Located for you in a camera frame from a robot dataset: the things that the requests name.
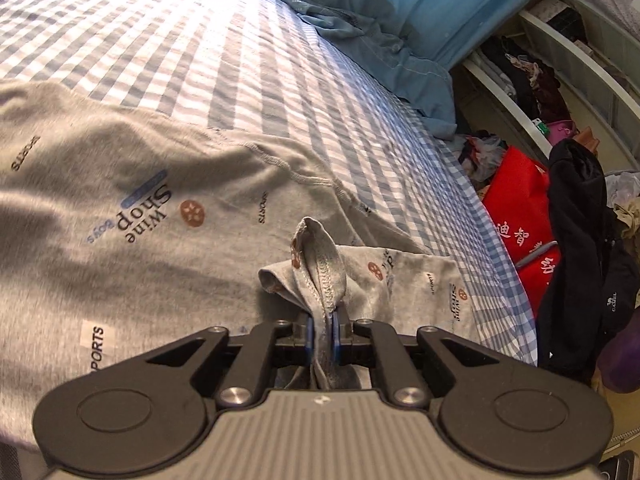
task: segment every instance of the red bag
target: red bag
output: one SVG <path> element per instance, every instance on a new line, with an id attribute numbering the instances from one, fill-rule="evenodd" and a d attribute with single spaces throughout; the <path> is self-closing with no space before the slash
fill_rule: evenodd
<path id="1" fill-rule="evenodd" d="M 507 150 L 482 203 L 514 264 L 554 239 L 548 187 L 549 176 L 543 166 L 513 146 Z M 534 316 L 559 261 L 560 252 L 555 246 L 518 270 Z"/>

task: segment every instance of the metal screw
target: metal screw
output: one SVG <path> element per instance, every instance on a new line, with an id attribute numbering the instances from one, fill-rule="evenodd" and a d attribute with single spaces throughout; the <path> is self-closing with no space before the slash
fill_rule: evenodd
<path id="1" fill-rule="evenodd" d="M 331 397 L 326 396 L 326 395 L 317 396 L 317 397 L 314 398 L 314 402 L 316 404 L 320 404 L 320 406 L 324 406 L 328 402 L 331 402 Z"/>
<path id="2" fill-rule="evenodd" d="M 426 398 L 424 391 L 420 388 L 414 388 L 413 386 L 400 388 L 394 393 L 394 399 L 407 406 L 420 404 L 421 402 L 424 402 Z"/>
<path id="3" fill-rule="evenodd" d="M 232 386 L 231 388 L 226 388 L 220 392 L 221 400 L 227 404 L 235 404 L 236 406 L 244 404 L 250 397 L 251 392 L 249 390 L 238 386 Z"/>

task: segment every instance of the checkered bedsheet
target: checkered bedsheet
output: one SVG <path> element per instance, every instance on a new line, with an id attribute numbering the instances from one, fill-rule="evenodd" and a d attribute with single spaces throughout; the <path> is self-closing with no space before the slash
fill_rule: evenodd
<path id="1" fill-rule="evenodd" d="M 366 205 L 456 259 L 485 345 L 535 362 L 524 290 L 449 150 L 279 1 L 2 0 L 0 77 L 310 144 Z"/>

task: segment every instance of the pink bag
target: pink bag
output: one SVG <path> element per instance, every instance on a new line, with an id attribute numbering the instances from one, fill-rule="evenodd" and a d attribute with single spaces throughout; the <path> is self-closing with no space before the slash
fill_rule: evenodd
<path id="1" fill-rule="evenodd" d="M 552 146 L 555 146 L 562 139 L 570 139 L 578 133 L 578 129 L 572 120 L 556 121 L 555 123 L 548 124 L 546 127 L 549 128 L 548 141 Z"/>

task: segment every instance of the zipper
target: zipper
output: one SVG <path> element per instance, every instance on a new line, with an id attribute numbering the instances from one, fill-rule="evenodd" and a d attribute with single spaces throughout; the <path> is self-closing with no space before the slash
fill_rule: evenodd
<path id="1" fill-rule="evenodd" d="M 619 434 L 619 435 L 613 437 L 609 441 L 610 447 L 608 447 L 604 451 L 604 453 L 608 453 L 608 452 L 613 451 L 614 449 L 618 449 L 619 447 L 624 446 L 627 442 L 631 442 L 633 439 L 635 439 L 635 438 L 637 438 L 639 436 L 640 436 L 640 428 L 635 428 L 634 430 L 627 431 L 626 433 Z"/>

